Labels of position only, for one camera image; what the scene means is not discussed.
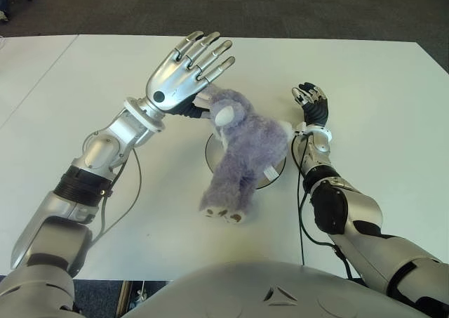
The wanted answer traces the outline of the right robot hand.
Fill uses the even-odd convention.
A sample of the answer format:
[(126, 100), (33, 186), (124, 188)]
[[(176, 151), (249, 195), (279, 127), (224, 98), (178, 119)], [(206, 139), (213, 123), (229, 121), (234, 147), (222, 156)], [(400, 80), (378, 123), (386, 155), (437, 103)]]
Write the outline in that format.
[(315, 84), (304, 82), (292, 88), (292, 94), (300, 105), (306, 125), (324, 127), (328, 120), (328, 99)]

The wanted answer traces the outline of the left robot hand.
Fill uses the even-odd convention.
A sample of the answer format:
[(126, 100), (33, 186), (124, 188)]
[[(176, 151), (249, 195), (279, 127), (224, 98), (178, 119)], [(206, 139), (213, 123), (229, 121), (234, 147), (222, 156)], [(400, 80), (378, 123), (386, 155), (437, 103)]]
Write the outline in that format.
[(235, 63), (233, 56), (220, 61), (232, 41), (215, 45), (219, 38), (219, 32), (202, 31), (184, 37), (149, 77), (148, 101), (164, 114), (206, 118), (208, 109), (194, 104), (196, 96)]

